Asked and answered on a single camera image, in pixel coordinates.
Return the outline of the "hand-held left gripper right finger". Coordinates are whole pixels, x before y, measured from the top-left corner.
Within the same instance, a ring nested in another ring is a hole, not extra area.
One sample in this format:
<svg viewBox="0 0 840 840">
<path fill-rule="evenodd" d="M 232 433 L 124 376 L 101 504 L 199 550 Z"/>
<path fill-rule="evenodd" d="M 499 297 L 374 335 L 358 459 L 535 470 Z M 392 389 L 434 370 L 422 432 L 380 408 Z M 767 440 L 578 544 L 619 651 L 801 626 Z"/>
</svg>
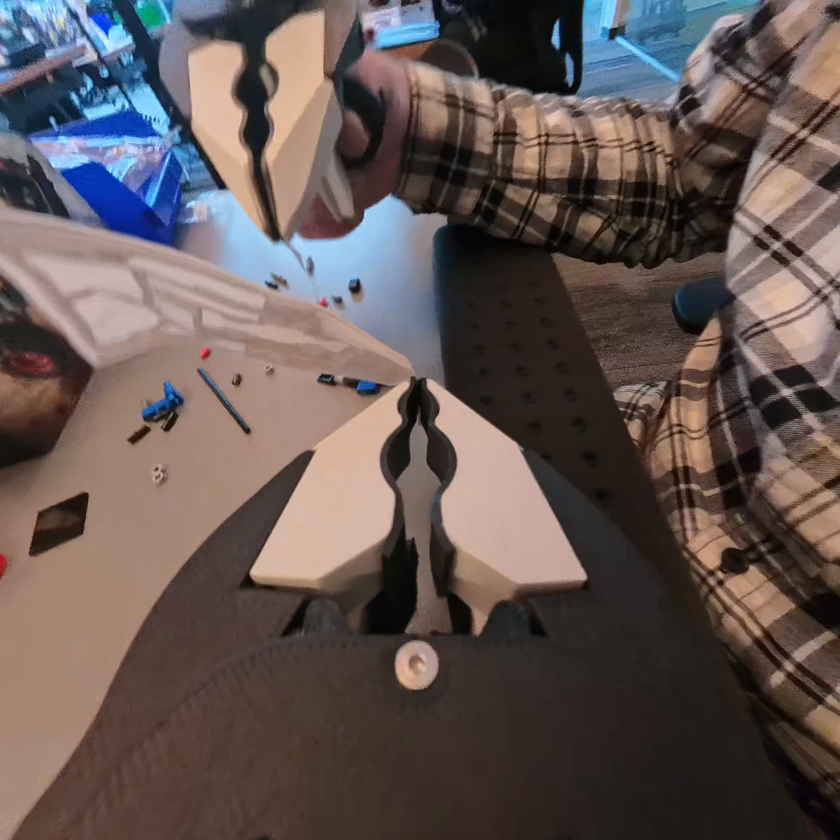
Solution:
<svg viewBox="0 0 840 840">
<path fill-rule="evenodd" d="M 480 634 L 493 609 L 579 590 L 587 573 L 524 450 L 443 386 L 418 385 L 435 589 L 456 633 Z"/>
</svg>

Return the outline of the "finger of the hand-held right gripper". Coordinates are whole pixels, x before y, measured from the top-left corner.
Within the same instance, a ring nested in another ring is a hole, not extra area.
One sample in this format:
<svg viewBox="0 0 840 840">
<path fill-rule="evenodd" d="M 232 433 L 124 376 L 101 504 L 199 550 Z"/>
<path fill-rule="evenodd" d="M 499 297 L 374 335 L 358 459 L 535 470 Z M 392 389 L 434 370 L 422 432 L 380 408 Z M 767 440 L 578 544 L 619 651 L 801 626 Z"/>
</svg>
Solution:
<svg viewBox="0 0 840 840">
<path fill-rule="evenodd" d="M 261 174 L 278 239 L 297 235 L 315 203 L 341 222 L 355 215 L 348 167 L 338 151 L 343 110 L 333 73 L 357 21 L 356 2 L 315 2 L 266 39 L 277 90 L 266 105 Z"/>
<path fill-rule="evenodd" d="M 275 242 L 284 239 L 277 197 L 277 134 L 270 112 L 279 90 L 265 26 L 212 38 L 187 56 L 192 130 L 227 189 Z"/>
</svg>

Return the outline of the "person's right forearm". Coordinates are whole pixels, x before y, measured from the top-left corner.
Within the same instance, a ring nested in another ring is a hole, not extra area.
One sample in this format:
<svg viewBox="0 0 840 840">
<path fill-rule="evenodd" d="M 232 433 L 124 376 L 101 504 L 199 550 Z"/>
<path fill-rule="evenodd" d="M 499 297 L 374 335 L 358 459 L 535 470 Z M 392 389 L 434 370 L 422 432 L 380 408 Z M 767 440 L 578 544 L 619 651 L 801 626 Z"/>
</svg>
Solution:
<svg viewBox="0 0 840 840">
<path fill-rule="evenodd" d="M 670 104 L 528 93 L 417 64 L 395 194 L 595 263 L 724 250 L 743 213 L 761 217 L 749 168 L 790 58 L 784 8 L 722 18 Z"/>
</svg>

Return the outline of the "black square tile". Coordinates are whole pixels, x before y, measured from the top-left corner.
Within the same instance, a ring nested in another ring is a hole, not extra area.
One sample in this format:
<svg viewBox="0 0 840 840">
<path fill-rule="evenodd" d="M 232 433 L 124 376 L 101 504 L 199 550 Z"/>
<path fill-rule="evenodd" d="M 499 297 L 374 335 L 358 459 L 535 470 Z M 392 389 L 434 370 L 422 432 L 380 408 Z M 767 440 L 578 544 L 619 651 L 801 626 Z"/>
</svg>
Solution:
<svg viewBox="0 0 840 840">
<path fill-rule="evenodd" d="M 38 512 L 28 555 L 37 557 L 80 537 L 86 526 L 89 494 L 82 492 Z"/>
</svg>

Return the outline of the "blue storage bin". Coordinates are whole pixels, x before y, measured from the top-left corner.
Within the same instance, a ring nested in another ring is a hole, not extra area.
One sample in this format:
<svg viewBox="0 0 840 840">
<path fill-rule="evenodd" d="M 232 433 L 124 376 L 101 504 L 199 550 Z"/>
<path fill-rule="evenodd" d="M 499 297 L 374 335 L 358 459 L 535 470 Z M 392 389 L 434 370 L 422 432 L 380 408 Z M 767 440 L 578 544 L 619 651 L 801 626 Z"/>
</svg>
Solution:
<svg viewBox="0 0 840 840">
<path fill-rule="evenodd" d="M 184 171 L 173 141 L 143 116 L 114 112 L 28 139 L 111 231 L 174 244 Z"/>
</svg>

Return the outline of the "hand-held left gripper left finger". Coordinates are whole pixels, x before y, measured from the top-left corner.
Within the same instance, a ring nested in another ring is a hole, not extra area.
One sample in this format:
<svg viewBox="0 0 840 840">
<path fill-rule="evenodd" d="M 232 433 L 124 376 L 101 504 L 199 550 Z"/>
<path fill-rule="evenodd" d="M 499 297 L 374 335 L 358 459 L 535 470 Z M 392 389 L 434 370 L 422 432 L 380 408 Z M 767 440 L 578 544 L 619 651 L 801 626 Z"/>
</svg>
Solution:
<svg viewBox="0 0 840 840">
<path fill-rule="evenodd" d="M 418 381 L 394 386 L 308 454 L 250 580 L 333 600 L 352 627 L 404 632 L 417 605 L 417 548 L 398 480 L 411 462 Z"/>
</svg>

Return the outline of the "black toy axle rod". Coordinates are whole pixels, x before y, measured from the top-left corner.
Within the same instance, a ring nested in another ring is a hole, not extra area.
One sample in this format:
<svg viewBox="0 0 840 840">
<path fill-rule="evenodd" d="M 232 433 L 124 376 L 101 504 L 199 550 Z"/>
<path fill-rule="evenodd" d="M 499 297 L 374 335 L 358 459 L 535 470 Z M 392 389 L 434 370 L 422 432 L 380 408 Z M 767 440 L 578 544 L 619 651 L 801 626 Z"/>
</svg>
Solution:
<svg viewBox="0 0 840 840">
<path fill-rule="evenodd" d="M 228 397 L 225 393 L 221 390 L 219 385 L 215 382 L 213 377 L 202 367 L 197 367 L 196 372 L 204 384 L 207 386 L 209 391 L 213 393 L 215 398 L 218 400 L 222 408 L 225 410 L 227 415 L 229 415 L 233 421 L 236 423 L 238 428 L 246 435 L 251 434 L 251 427 L 248 425 L 246 420 L 240 415 L 239 411 L 235 408 L 235 406 L 229 401 Z"/>
</svg>

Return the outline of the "black perforated panel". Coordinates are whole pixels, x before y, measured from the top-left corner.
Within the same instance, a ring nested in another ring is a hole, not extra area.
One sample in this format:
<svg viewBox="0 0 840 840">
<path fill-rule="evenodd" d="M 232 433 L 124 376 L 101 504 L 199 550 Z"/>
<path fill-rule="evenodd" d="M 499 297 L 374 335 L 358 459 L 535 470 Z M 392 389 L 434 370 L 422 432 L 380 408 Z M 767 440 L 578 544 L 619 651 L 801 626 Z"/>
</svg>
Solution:
<svg viewBox="0 0 840 840">
<path fill-rule="evenodd" d="M 434 235 L 447 389 L 580 491 L 705 622 L 686 560 L 551 254 L 459 224 Z"/>
</svg>

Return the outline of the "person's plaid shirt torso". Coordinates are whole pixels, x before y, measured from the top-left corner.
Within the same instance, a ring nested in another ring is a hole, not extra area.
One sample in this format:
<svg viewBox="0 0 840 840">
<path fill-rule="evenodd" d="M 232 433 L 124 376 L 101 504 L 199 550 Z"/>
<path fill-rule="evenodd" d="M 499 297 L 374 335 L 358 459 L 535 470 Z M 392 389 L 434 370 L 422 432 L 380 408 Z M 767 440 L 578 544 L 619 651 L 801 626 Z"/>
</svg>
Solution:
<svg viewBox="0 0 840 840">
<path fill-rule="evenodd" d="M 838 2 L 761 2 L 689 58 L 628 184 L 629 265 L 726 253 L 668 385 L 620 390 L 711 624 L 803 808 L 838 836 Z"/>
</svg>

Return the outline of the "blue toy connector piece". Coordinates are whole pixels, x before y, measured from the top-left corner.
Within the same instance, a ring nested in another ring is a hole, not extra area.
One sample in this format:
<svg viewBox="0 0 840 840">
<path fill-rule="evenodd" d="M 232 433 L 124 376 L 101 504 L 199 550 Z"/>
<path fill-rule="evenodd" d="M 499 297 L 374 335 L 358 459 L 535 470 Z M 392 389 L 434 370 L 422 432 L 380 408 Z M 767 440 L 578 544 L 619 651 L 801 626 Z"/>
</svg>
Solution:
<svg viewBox="0 0 840 840">
<path fill-rule="evenodd" d="M 175 386 L 170 381 L 164 381 L 163 396 L 157 402 L 146 404 L 141 417 L 147 424 L 158 422 L 181 408 L 184 402 L 183 395 Z"/>
</svg>

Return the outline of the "grey desk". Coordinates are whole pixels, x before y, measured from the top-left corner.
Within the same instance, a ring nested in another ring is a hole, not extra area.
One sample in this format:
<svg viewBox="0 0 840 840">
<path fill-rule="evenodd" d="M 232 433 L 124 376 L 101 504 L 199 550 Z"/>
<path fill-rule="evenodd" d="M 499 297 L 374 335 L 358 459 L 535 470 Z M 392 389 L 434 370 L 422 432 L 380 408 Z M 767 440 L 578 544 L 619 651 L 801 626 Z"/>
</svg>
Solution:
<svg viewBox="0 0 840 840">
<path fill-rule="evenodd" d="M 310 279 L 290 251 L 269 245 L 216 194 L 209 218 L 186 225 L 179 251 L 248 283 L 328 308 L 403 355 L 423 375 L 440 371 L 432 312 L 431 244 L 443 222 L 414 218 L 394 199 L 334 241 L 297 241 Z M 289 289 L 271 289 L 276 272 Z M 358 277 L 362 293 L 348 283 Z M 167 585 L 215 528 L 302 450 L 361 411 L 345 387 L 304 371 L 178 343 L 95 371 L 56 447 L 2 471 L 2 838 L 11 838 L 96 717 L 134 636 Z M 196 372 L 204 368 L 251 427 L 244 434 Z M 240 387 L 231 376 L 243 375 Z M 183 395 L 168 433 L 142 409 L 170 381 Z M 136 445 L 127 438 L 144 424 Z M 156 486 L 151 468 L 164 465 Z M 89 494 L 84 533 L 28 555 L 39 511 Z"/>
</svg>

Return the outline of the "person's right hand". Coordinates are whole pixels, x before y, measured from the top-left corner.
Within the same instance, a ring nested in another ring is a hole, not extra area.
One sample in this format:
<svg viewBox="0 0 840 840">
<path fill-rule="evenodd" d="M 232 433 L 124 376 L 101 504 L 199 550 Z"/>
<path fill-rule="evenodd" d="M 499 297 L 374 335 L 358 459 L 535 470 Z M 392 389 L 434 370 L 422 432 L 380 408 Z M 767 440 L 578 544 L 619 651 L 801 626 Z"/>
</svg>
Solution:
<svg viewBox="0 0 840 840">
<path fill-rule="evenodd" d="M 402 158 L 410 113 L 408 62 L 399 56 L 368 48 L 350 69 L 350 77 L 385 102 L 385 125 L 381 144 L 372 161 L 349 173 L 354 213 L 335 219 L 318 199 L 301 225 L 305 239 L 341 238 L 355 230 L 364 214 L 396 192 L 402 178 Z"/>
</svg>

